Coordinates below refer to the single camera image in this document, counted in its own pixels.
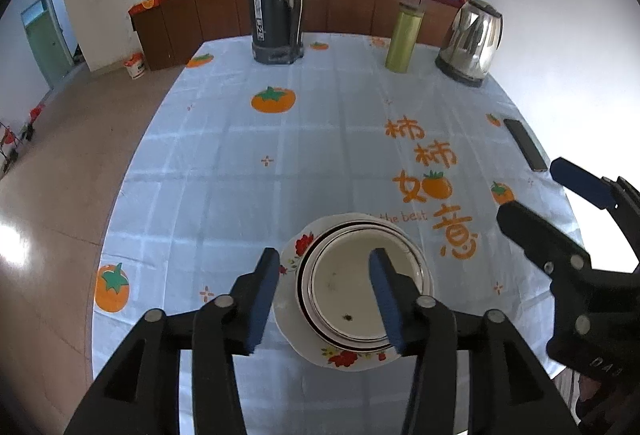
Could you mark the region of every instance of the bucket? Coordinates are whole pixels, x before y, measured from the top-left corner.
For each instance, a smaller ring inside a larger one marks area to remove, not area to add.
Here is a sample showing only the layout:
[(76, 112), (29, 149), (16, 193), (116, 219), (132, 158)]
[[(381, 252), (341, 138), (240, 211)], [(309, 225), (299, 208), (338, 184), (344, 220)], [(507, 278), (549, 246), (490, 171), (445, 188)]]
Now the bucket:
[(140, 78), (145, 73), (145, 57), (141, 52), (132, 54), (132, 56), (124, 61), (124, 66), (127, 68), (127, 72), (131, 79)]

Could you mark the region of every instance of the table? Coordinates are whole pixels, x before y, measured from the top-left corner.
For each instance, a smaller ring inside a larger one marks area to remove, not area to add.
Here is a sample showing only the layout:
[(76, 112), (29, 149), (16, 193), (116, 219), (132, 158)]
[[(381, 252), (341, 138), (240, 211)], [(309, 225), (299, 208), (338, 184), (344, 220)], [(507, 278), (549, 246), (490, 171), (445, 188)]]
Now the table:
[[(110, 266), (128, 282), (128, 301), (114, 313), (94, 304), (94, 375), (146, 310), (198, 308), (250, 272), (265, 246), (281, 249), (305, 224), (346, 212), (402, 227), (426, 254), (437, 298), (469, 313), (500, 308), (558, 373), (545, 354), (549, 279), (501, 235), (498, 203), (516, 197), (581, 238), (562, 187), (528, 168), (501, 125), (524, 121), (518, 109), (492, 78), (473, 89), (444, 76), (432, 47), (416, 46), (400, 75), (383, 66), (387, 40), (307, 34), (305, 44), (293, 65), (265, 66), (252, 59), (249, 37), (204, 43), (197, 56), (213, 60), (186, 68), (165, 97), (108, 226), (101, 271)], [(282, 89), (295, 95), (289, 110), (254, 108), (290, 106)], [(468, 367), (459, 360), (463, 399)], [(291, 349), (272, 313), (255, 354), (236, 357), (248, 432), (398, 433), (413, 367), (412, 358), (355, 373), (316, 367)], [(185, 352), (187, 434), (190, 371)], [(456, 410), (459, 431), (466, 402)]]

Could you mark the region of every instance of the tiled floor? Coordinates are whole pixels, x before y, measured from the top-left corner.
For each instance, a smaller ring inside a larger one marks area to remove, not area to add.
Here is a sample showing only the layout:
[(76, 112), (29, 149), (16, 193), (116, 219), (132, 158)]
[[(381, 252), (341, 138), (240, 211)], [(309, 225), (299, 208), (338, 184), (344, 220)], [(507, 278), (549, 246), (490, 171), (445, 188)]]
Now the tiled floor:
[(43, 434), (63, 432), (90, 382), (88, 312), (111, 207), (180, 70), (81, 73), (0, 181), (0, 253), (14, 232), (28, 248), (22, 266), (0, 257), (0, 373)]

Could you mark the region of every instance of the black phone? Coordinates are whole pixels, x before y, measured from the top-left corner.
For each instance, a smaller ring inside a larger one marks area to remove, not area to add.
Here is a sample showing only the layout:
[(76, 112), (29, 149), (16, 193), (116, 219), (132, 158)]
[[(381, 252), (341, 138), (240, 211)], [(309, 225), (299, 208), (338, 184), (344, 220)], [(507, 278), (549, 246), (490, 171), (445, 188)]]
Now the black phone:
[(518, 147), (527, 160), (527, 163), (529, 163), (529, 167), (533, 171), (547, 171), (549, 168), (524, 125), (518, 120), (509, 119), (504, 120), (504, 124), (513, 136), (513, 139), (518, 143)]

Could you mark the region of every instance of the brown cabinet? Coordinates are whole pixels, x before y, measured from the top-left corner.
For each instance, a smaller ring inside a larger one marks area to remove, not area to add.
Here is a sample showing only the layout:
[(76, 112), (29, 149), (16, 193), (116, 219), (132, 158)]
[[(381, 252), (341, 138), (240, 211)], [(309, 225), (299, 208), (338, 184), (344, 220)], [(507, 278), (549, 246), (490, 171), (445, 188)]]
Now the brown cabinet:
[(371, 25), (372, 36), (391, 38), (398, 19), (400, 0), (376, 0), (373, 11), (373, 23)]
[(160, 8), (175, 63), (186, 64), (202, 45), (196, 0), (165, 0)]
[(326, 32), (327, 0), (302, 0), (302, 30)]
[(146, 65), (150, 70), (166, 69), (175, 65), (174, 51), (171, 49), (160, 8), (134, 14), (131, 22), (138, 32), (140, 45), (145, 52)]
[(371, 34), (376, 0), (327, 0), (327, 32)]
[(240, 35), (236, 0), (196, 0), (204, 41)]
[(251, 17), (249, 16), (249, 0), (236, 0), (236, 7), (238, 8), (240, 36), (247, 36), (252, 33)]
[(417, 42), (442, 47), (449, 41), (451, 24), (458, 14), (458, 8), (433, 0), (422, 0), (422, 4), (426, 6), (426, 10)]
[[(401, 0), (303, 0), (302, 30), (391, 37)], [(461, 4), (422, 0), (418, 43), (442, 46)], [(203, 41), (252, 33), (249, 0), (164, 0), (131, 17), (151, 70), (187, 63)]]

